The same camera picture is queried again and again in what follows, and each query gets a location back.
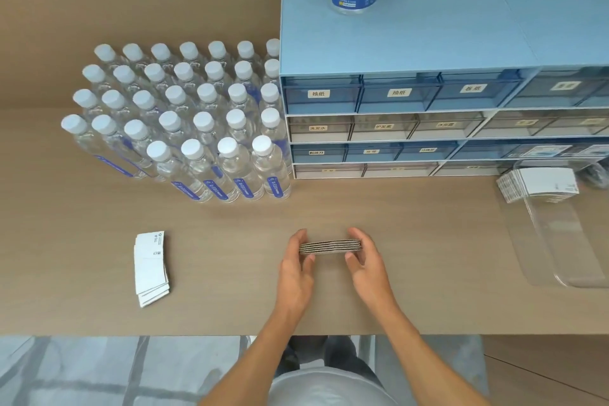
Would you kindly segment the person's white shirt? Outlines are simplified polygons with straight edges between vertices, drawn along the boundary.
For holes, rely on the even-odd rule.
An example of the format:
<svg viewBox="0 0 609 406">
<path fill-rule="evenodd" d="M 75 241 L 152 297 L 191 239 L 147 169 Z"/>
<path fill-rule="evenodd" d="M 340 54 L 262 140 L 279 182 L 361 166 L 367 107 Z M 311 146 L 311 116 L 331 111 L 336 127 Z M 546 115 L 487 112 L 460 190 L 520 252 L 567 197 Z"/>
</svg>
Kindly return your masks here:
<svg viewBox="0 0 609 406">
<path fill-rule="evenodd" d="M 349 371 L 316 367 L 273 380 L 267 406 L 398 406 L 385 389 Z"/>
</svg>

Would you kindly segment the person's right forearm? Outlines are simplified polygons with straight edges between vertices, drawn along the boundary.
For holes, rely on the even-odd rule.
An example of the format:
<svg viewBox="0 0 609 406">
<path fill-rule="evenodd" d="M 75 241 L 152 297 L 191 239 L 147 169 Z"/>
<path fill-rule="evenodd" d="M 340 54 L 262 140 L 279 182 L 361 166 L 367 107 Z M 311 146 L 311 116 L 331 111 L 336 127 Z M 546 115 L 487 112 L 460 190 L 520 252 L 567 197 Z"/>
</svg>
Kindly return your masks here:
<svg viewBox="0 0 609 406">
<path fill-rule="evenodd" d="M 389 339 L 418 406 L 491 406 L 430 348 L 396 302 L 367 306 Z"/>
</svg>

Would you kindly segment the person's dark trousers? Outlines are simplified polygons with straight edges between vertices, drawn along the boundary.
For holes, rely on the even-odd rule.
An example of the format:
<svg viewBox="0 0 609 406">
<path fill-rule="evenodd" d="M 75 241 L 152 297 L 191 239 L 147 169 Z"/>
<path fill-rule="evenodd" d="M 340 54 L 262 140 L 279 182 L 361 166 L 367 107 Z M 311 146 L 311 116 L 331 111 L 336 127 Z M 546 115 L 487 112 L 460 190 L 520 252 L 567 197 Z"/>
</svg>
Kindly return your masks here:
<svg viewBox="0 0 609 406">
<path fill-rule="evenodd" d="M 383 387 L 369 365 L 359 358 L 348 335 L 293 335 L 280 358 L 274 378 L 300 371 L 301 358 L 306 362 L 321 358 L 324 367 L 352 372 Z"/>
</svg>

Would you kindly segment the clear plastic tray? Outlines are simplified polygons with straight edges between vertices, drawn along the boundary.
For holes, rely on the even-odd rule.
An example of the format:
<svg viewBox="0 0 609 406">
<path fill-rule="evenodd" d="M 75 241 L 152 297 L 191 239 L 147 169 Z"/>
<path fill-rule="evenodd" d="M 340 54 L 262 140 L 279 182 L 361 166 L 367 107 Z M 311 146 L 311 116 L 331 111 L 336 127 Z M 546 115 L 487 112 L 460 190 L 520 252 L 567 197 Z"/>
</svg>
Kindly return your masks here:
<svg viewBox="0 0 609 406">
<path fill-rule="evenodd" d="M 594 159 L 522 159 L 524 167 L 569 167 L 580 193 L 561 202 L 541 197 L 507 203 L 496 194 L 516 258 L 536 286 L 609 289 L 609 166 Z"/>
</svg>

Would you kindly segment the person's left hand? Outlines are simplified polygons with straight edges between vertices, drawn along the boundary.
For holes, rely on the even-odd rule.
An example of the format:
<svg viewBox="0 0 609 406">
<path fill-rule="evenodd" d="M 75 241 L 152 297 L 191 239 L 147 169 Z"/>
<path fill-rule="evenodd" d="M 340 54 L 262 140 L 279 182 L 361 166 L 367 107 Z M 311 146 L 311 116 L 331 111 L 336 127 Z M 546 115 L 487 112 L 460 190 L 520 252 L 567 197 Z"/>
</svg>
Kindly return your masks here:
<svg viewBox="0 0 609 406">
<path fill-rule="evenodd" d="M 300 229 L 288 240 L 279 265 L 276 310 L 288 316 L 293 325 L 303 317 L 314 289 L 314 280 L 299 279 L 299 246 L 308 241 L 306 229 Z"/>
</svg>

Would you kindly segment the stack of cardboard sleeves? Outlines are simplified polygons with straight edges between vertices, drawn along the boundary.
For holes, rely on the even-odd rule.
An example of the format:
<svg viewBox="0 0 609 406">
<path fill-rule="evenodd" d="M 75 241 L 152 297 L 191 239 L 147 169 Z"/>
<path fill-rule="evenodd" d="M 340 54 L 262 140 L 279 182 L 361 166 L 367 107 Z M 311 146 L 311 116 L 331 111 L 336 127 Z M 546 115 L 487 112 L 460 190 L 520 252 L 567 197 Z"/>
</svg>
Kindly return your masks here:
<svg viewBox="0 0 609 406">
<path fill-rule="evenodd" d="M 323 255 L 345 252 L 359 252 L 362 243 L 358 239 L 331 240 L 303 243 L 299 246 L 300 255 Z"/>
</svg>

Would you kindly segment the wide blue drawer cabinet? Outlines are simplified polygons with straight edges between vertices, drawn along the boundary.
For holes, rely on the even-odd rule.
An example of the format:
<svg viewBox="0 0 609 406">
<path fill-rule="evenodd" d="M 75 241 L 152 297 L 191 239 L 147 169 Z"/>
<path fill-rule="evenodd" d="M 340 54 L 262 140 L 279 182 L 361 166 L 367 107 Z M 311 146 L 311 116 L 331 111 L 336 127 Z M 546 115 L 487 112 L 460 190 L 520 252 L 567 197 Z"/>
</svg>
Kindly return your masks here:
<svg viewBox="0 0 609 406">
<path fill-rule="evenodd" d="M 280 89 L 296 179 L 499 174 L 547 141 L 479 137 L 537 61 L 505 0 L 281 0 Z"/>
</svg>

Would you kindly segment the person's right hand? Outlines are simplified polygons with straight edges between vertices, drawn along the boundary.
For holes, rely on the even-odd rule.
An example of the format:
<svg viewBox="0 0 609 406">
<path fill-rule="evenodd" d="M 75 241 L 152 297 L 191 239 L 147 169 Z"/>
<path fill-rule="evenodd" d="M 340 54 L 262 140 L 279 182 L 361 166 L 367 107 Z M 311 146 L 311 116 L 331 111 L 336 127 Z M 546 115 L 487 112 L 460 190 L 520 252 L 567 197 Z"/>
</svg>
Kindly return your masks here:
<svg viewBox="0 0 609 406">
<path fill-rule="evenodd" d="M 362 243 L 362 250 L 357 254 L 365 271 L 355 279 L 352 278 L 357 294 L 378 319 L 398 311 L 399 306 L 390 286 L 384 260 L 375 242 L 367 233 L 356 227 L 349 228 L 348 232 L 353 239 Z"/>
</svg>

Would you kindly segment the fanned white paper sleeves bundle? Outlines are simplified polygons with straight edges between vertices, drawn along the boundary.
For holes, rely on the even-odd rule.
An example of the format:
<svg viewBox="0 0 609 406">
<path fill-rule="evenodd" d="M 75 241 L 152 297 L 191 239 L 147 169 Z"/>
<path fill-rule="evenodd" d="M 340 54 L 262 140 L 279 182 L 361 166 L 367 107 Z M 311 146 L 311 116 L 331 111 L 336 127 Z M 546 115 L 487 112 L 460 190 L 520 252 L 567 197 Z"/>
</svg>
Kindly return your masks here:
<svg viewBox="0 0 609 406">
<path fill-rule="evenodd" d="M 561 202 L 580 193 L 575 172 L 569 167 L 524 167 L 496 180 L 504 200 L 513 203 L 533 197 Z"/>
</svg>

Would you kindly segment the person's left forearm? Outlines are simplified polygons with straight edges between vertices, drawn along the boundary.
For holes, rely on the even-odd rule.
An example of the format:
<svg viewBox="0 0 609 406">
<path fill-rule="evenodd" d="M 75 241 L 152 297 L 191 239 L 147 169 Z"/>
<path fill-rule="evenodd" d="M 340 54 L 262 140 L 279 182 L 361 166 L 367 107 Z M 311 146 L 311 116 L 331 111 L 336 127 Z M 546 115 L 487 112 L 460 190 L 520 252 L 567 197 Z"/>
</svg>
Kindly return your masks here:
<svg viewBox="0 0 609 406">
<path fill-rule="evenodd" d="M 303 312 L 277 304 L 253 344 L 198 406 L 267 406 L 279 361 Z"/>
</svg>

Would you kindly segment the pile of white paper sleeves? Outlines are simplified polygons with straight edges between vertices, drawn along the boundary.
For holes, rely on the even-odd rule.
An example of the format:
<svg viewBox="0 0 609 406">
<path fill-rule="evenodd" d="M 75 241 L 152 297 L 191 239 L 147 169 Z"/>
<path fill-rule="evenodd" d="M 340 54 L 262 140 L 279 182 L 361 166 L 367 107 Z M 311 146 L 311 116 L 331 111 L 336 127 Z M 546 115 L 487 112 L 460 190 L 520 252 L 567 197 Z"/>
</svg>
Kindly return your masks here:
<svg viewBox="0 0 609 406">
<path fill-rule="evenodd" d="M 134 287 L 141 309 L 170 293 L 164 237 L 164 231 L 147 232 L 138 234 L 134 242 Z"/>
</svg>

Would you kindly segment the group of clear water bottles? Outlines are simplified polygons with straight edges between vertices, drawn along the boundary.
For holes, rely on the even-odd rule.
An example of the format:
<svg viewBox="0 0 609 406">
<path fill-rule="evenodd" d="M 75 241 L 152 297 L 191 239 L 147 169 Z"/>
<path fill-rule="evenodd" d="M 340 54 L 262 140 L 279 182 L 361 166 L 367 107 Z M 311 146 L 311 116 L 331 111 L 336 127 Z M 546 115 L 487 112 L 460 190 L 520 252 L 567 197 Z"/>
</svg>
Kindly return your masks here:
<svg viewBox="0 0 609 406">
<path fill-rule="evenodd" d="M 112 113 L 102 101 L 103 94 L 109 90 L 122 93 L 128 105 L 134 104 L 137 92 L 148 91 L 154 97 L 153 109 L 160 108 L 156 104 L 159 102 L 175 111 L 187 125 L 188 136 L 194 138 L 193 118 L 200 111 L 195 89 L 205 81 L 203 67 L 207 63 L 196 45 L 193 42 L 180 45 L 180 51 L 185 54 L 183 59 L 174 55 L 164 43 L 153 45 L 150 56 L 136 43 L 126 44 L 122 51 L 118 54 L 107 43 L 95 47 L 100 63 L 88 65 L 82 71 L 90 87 L 73 94 L 83 118 L 91 123 L 98 115 Z"/>
</svg>

